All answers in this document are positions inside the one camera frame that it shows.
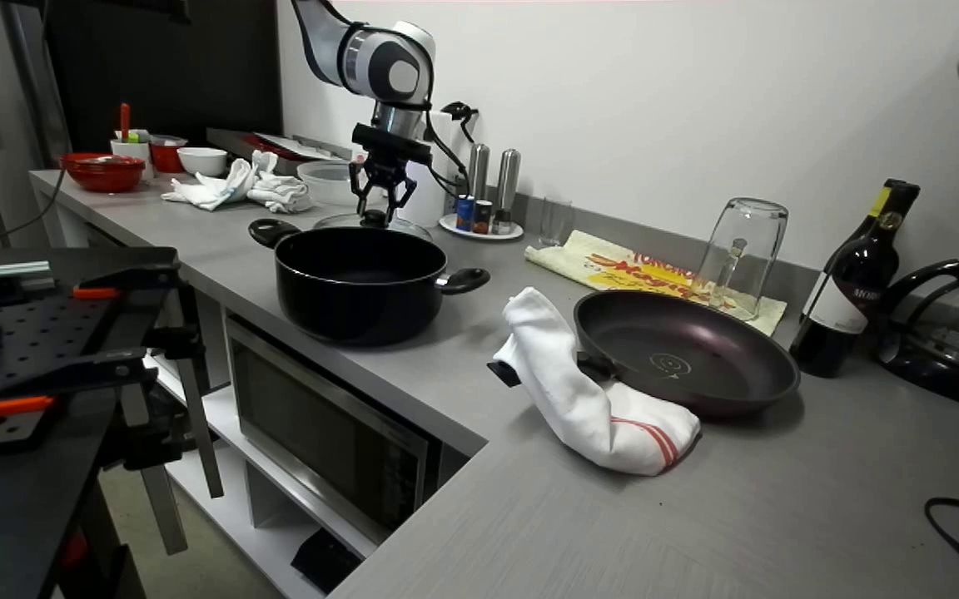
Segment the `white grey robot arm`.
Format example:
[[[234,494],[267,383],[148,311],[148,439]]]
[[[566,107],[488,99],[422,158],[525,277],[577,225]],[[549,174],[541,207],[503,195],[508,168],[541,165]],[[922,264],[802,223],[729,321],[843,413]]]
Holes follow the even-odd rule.
[[[353,127],[361,158],[350,165],[350,188],[367,225],[385,225],[409,204],[409,162],[430,162],[422,116],[432,99],[432,40],[409,24],[372,25],[346,19],[328,0],[288,0],[301,57],[316,78],[372,102]]]

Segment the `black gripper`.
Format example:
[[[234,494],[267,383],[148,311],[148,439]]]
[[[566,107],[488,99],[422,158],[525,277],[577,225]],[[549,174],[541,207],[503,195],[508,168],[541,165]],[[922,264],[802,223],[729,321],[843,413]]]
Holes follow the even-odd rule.
[[[409,162],[426,165],[430,145],[398,134],[385,134],[367,122],[353,127],[353,144],[361,151],[360,162],[350,162],[350,193],[355,195],[355,216],[369,216],[369,188],[385,188],[385,218],[392,218],[415,193]]]

